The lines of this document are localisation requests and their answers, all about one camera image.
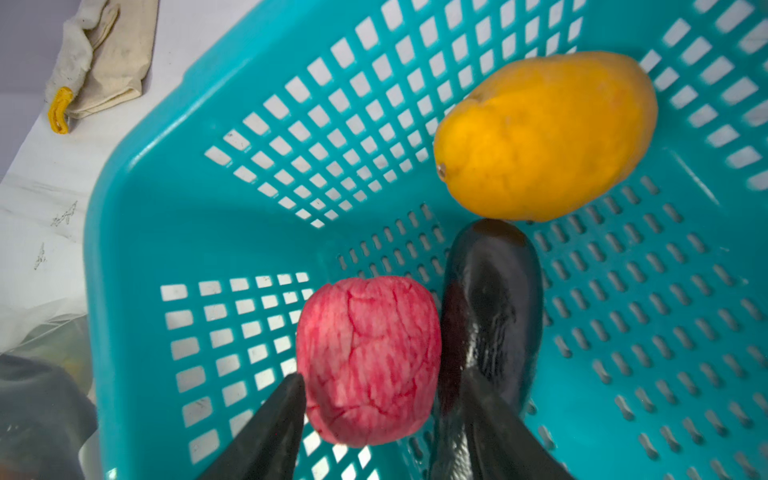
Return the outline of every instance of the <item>shiny eggplant skin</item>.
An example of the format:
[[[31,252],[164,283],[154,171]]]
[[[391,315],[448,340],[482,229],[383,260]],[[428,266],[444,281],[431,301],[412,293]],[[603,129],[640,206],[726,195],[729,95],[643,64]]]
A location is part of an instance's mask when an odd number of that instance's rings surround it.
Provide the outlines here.
[[[484,219],[453,243],[445,269],[432,480],[472,478],[459,399],[462,372],[477,366],[514,414],[523,412],[541,346],[541,267],[515,226]]]

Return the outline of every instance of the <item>teal plastic basket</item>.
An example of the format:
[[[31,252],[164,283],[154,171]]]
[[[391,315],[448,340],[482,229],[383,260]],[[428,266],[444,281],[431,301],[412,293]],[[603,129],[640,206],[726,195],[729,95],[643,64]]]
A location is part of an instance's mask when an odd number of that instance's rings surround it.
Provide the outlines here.
[[[412,276],[438,301],[475,218],[437,124],[502,65],[577,50],[640,61],[659,125],[626,182],[520,226],[546,287],[526,424],[577,478],[766,478],[767,41],[745,0],[264,0],[91,199],[106,478],[196,478],[296,370],[323,284]],[[421,478],[431,432],[348,449],[305,425],[296,477]]]

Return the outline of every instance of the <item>yellow mango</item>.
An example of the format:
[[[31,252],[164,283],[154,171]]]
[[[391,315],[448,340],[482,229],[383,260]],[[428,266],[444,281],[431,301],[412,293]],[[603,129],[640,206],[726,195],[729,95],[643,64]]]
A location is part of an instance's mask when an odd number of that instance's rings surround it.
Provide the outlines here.
[[[506,65],[445,117],[438,174],[467,210],[552,220],[627,178],[645,155],[658,106],[635,60],[602,51]]]

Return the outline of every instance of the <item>white table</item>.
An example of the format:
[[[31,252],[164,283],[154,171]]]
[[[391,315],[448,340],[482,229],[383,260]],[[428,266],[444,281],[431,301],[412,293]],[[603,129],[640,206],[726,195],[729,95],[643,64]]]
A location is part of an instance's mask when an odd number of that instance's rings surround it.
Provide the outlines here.
[[[0,184],[0,338],[26,309],[84,296],[85,212],[104,162],[258,1],[162,0],[142,97],[79,121],[69,135],[54,134],[41,114]]]

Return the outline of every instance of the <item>red wrinkled apple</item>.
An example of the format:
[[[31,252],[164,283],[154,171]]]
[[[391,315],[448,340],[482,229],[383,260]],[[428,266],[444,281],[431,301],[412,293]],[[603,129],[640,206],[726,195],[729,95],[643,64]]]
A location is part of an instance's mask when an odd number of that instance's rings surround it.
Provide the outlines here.
[[[411,279],[350,278],[307,301],[296,332],[306,415],[327,442],[393,442],[429,417],[440,367],[432,295]]]

